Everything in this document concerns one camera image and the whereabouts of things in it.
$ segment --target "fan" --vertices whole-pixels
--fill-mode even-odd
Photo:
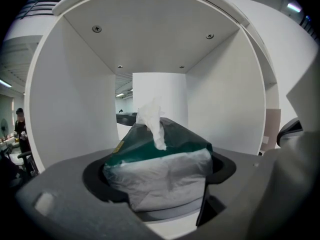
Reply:
[[[9,128],[8,128],[8,123],[6,119],[1,120],[1,133],[4,136],[4,140],[6,140],[9,134]]]

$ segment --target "tissue box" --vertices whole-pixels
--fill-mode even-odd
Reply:
[[[169,209],[203,196],[206,176],[213,172],[212,145],[178,123],[161,117],[165,150],[154,135],[134,124],[112,155],[103,174],[111,187],[129,195],[136,212]]]

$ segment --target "white curved frame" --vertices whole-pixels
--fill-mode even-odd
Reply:
[[[74,5],[75,3],[77,3],[78,1],[81,1],[81,0],[63,0],[61,1],[61,3],[59,4],[59,6],[57,6],[57,8],[55,9],[55,14],[61,14],[57,19],[56,19],[56,22],[54,24],[54,26],[52,26],[52,28],[42,37],[38,47],[37,47],[37,50],[34,54],[34,57],[32,59],[32,62],[31,62],[31,65],[30,65],[30,70],[29,70],[29,74],[28,74],[28,77],[27,77],[27,82],[26,82],[26,95],[25,95],[25,116],[26,116],[26,127],[28,128],[28,135],[29,135],[29,142],[30,142],[30,146],[31,146],[31,149],[32,149],[32,152],[33,152],[33,157],[34,157],[34,160],[37,164],[37,167],[39,169],[40,172],[43,172],[45,167],[41,161],[41,158],[38,154],[38,150],[37,150],[37,147],[36,147],[36,144],[35,144],[35,140],[34,140],[34,136],[33,136],[33,129],[32,129],[32,120],[31,120],[31,115],[30,115],[30,91],[31,91],[31,86],[32,86],[32,81],[33,81],[33,76],[34,76],[34,72],[35,72],[35,67],[36,67],[36,64],[37,64],[37,61],[40,57],[40,53],[42,51],[42,48],[44,46],[44,44],[46,43],[46,40],[48,38],[48,36],[50,35],[51,31],[55,28],[55,26],[57,25],[57,23],[59,21],[62,20],[62,18],[64,18],[64,15],[71,11],[73,8],[77,7],[79,4],[83,4],[85,3],[85,1],[81,1],[79,4],[76,4]],[[233,5],[231,5],[230,3],[227,2],[227,0],[211,0],[211,1],[214,1],[216,2],[219,7],[223,8],[223,11],[225,12],[228,12],[229,15],[232,15],[232,17],[234,19],[237,19],[238,21],[240,22],[247,22],[246,18],[243,16],[242,13],[240,13],[240,11],[238,9],[236,9]],[[261,69],[260,69],[260,66],[259,66],[259,63],[257,64],[257,70],[260,71],[260,74],[261,74]]]

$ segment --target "white wall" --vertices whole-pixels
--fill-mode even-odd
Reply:
[[[138,111],[161,97],[162,117],[188,127],[186,75],[178,73],[133,73],[133,110]]]
[[[265,98],[267,109],[279,109],[279,90],[277,83],[265,86]]]
[[[14,122],[13,122],[13,114],[16,114],[12,110],[12,102],[13,98],[8,97],[6,95],[0,94],[0,122],[2,119],[5,119],[8,124],[8,133],[11,134],[14,132]],[[3,132],[0,129],[0,138],[3,137]]]
[[[191,131],[214,147],[258,154],[265,128],[264,83],[242,28],[186,74],[186,86]]]
[[[127,98],[125,100],[125,103],[126,103],[126,110],[128,112],[137,112],[134,110],[134,98],[133,97]]]
[[[120,110],[123,110],[124,113],[135,112],[133,106],[133,98],[115,98],[115,112],[119,113]]]
[[[26,127],[40,171],[119,142],[115,75],[63,16],[40,41],[25,92]]]
[[[16,92],[14,90],[11,90],[10,88],[4,87],[3,85],[0,84],[0,95],[4,95],[10,98],[13,98],[13,120],[16,122],[17,120],[17,115],[16,111],[18,108],[22,108],[23,110],[25,109],[25,100],[24,100],[24,95]],[[12,117],[10,117],[10,120],[8,121],[8,125],[12,125]]]
[[[279,90],[280,128],[295,118],[286,95],[306,72],[319,46],[296,22],[281,12],[251,0],[229,0],[252,22],[273,63]]]

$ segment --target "ceiling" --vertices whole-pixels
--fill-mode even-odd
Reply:
[[[0,79],[12,85],[11,90],[23,94],[29,66],[39,42],[5,42],[0,51]],[[118,73],[115,76],[117,94],[132,89],[132,73]]]
[[[239,29],[201,0],[87,0],[64,17],[117,75],[184,74]]]

